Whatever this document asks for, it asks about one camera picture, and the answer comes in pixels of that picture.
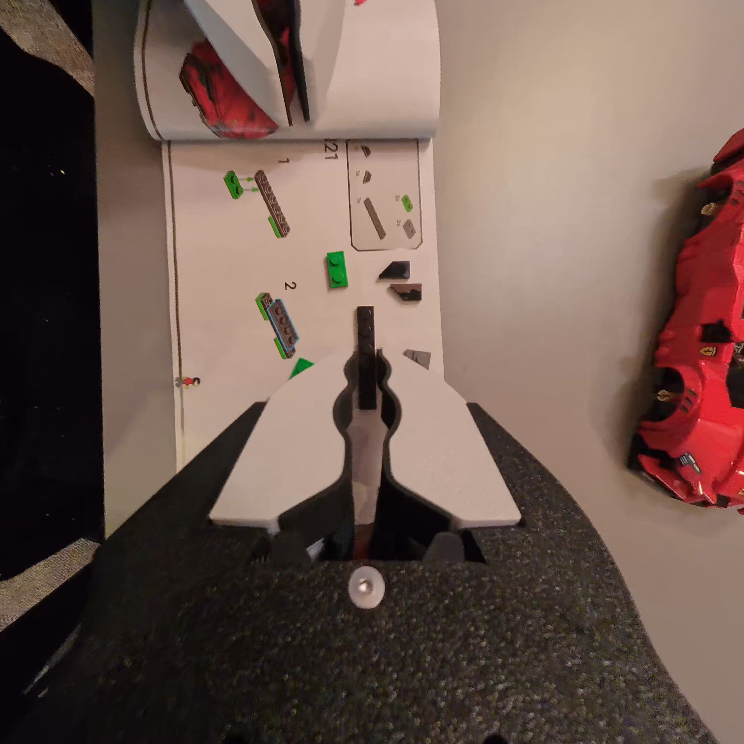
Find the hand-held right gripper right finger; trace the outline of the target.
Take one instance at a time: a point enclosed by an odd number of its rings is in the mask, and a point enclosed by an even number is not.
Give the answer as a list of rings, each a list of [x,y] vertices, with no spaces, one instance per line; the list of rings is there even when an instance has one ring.
[[[399,351],[377,353],[387,432],[381,485],[447,528],[507,527],[522,515],[467,402],[443,377]]]

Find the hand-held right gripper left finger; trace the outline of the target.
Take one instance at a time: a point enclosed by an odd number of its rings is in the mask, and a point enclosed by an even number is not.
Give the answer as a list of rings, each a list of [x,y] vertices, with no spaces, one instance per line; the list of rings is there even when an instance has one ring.
[[[210,512],[218,525],[332,534],[354,515],[355,353],[323,358],[265,404]]]

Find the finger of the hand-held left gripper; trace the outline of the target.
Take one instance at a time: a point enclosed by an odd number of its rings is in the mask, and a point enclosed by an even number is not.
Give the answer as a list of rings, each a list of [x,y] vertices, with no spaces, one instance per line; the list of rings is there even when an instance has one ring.
[[[294,2],[295,80],[303,118],[316,121],[324,110],[341,43],[344,1]]]
[[[188,1],[192,16],[242,89],[278,126],[293,125],[295,4]]]

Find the black long lego plate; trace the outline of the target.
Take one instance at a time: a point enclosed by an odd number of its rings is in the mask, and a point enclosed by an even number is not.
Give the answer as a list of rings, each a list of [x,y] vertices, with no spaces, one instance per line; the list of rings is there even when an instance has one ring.
[[[359,306],[357,322],[357,391],[361,411],[377,409],[377,349],[373,306]]]

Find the white lego instruction booklet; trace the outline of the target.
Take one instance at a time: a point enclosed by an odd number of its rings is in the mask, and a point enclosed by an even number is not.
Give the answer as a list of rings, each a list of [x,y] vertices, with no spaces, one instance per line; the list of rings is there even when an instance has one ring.
[[[135,86],[162,145],[176,452],[184,466],[299,357],[356,338],[376,307],[382,346],[442,372],[433,135],[441,104],[434,2],[345,2],[324,110],[278,127],[242,89],[186,2],[142,2]],[[344,251],[348,288],[329,289]],[[379,281],[392,261],[408,281]],[[422,284],[421,302],[389,286]]]

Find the red lego car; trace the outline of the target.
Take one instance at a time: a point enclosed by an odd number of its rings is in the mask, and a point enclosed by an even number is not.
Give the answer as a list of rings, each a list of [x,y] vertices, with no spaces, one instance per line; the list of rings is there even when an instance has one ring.
[[[654,396],[628,468],[683,503],[743,513],[743,130],[696,187],[674,303],[653,355]]]

